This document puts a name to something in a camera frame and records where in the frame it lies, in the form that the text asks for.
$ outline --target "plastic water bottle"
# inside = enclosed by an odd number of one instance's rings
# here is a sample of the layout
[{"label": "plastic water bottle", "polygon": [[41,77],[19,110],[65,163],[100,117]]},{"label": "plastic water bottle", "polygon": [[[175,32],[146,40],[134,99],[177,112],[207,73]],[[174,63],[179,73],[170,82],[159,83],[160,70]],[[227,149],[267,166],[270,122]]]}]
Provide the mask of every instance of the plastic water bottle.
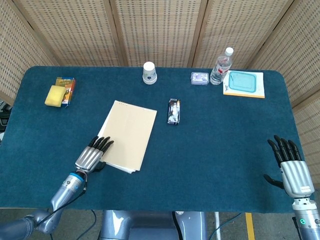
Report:
[{"label": "plastic water bottle", "polygon": [[233,53],[234,49],[232,47],[227,47],[224,55],[221,55],[217,58],[215,66],[210,74],[210,83],[213,85],[222,83],[232,65],[231,55]]}]

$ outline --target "woven panel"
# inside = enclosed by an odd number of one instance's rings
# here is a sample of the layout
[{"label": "woven panel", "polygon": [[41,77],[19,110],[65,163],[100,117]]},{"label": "woven panel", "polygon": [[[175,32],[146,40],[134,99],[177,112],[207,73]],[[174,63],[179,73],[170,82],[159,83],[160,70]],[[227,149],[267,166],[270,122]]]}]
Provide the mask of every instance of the woven panel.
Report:
[{"label": "woven panel", "polygon": [[320,83],[320,1],[299,1],[251,68],[283,74],[293,102]]},{"label": "woven panel", "polygon": [[194,66],[212,68],[226,47],[234,48],[234,69],[248,62],[287,0],[214,0]]},{"label": "woven panel", "polygon": [[294,113],[312,180],[320,184],[320,98]]},{"label": "woven panel", "polygon": [[117,0],[130,66],[186,67],[201,0]]},{"label": "woven panel", "polygon": [[0,16],[0,91],[12,104],[25,71],[53,63],[6,0],[0,0]]},{"label": "woven panel", "polygon": [[119,66],[103,0],[24,0],[20,4],[62,64]]}]

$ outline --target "yellow floor tape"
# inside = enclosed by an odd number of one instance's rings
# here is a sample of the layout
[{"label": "yellow floor tape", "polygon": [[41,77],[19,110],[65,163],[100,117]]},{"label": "yellow floor tape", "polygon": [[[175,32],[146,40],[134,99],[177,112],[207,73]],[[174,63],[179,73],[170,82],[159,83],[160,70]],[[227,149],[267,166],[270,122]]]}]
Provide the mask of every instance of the yellow floor tape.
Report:
[{"label": "yellow floor tape", "polygon": [[252,214],[245,213],[246,230],[248,232],[248,240],[255,240],[254,223],[252,221]]}]

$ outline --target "robotic hand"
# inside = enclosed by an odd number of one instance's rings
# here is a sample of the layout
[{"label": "robotic hand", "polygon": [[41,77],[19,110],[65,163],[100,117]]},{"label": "robotic hand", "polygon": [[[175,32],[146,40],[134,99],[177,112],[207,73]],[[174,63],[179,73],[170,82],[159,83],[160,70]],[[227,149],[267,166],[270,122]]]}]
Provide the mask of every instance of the robotic hand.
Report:
[{"label": "robotic hand", "polygon": [[[51,199],[53,212],[49,213],[43,209],[37,209],[30,215],[18,219],[14,222],[0,224],[0,240],[24,240],[27,239],[34,230],[44,234],[51,234],[60,221],[63,208],[73,203],[86,193],[88,174],[101,171],[106,163],[100,159],[108,148],[114,143],[109,141],[110,137],[96,136],[89,145],[82,151],[75,162],[76,170],[71,172],[63,181],[60,189]],[[82,192],[75,197],[74,194],[83,185]]]},{"label": "robotic hand", "polygon": [[300,240],[320,240],[320,216],[317,205],[309,197],[315,192],[310,172],[302,161],[297,145],[289,140],[274,136],[277,145],[268,140],[280,168],[282,181],[264,174],[265,180],[273,186],[284,189],[292,198],[295,217],[292,218]]}]

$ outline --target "yellow sponge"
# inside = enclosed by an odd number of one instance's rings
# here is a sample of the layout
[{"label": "yellow sponge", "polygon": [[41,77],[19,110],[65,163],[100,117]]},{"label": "yellow sponge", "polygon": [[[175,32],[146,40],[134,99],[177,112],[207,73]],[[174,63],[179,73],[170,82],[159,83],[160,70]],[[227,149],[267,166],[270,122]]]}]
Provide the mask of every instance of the yellow sponge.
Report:
[{"label": "yellow sponge", "polygon": [[52,85],[44,104],[53,107],[61,107],[62,99],[66,93],[64,86]]}]

